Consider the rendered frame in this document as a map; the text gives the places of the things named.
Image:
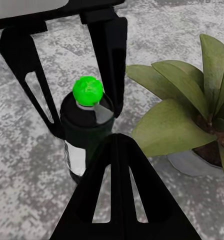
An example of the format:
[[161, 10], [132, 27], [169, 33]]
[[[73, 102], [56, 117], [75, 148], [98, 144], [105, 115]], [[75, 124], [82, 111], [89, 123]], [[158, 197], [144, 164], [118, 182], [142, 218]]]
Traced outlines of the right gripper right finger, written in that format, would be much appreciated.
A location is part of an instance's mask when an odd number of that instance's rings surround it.
[[[137, 142], [118, 133], [125, 240], [202, 240]], [[131, 168], [148, 223], [137, 220]]]

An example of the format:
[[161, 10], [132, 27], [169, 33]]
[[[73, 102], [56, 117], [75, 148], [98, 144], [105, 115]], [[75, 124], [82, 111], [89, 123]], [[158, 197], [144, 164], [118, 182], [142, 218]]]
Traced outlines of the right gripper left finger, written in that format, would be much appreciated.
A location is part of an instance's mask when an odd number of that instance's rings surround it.
[[[92, 223], [106, 167], [111, 164], [110, 222]], [[99, 143], [50, 240], [126, 240], [118, 133]]]

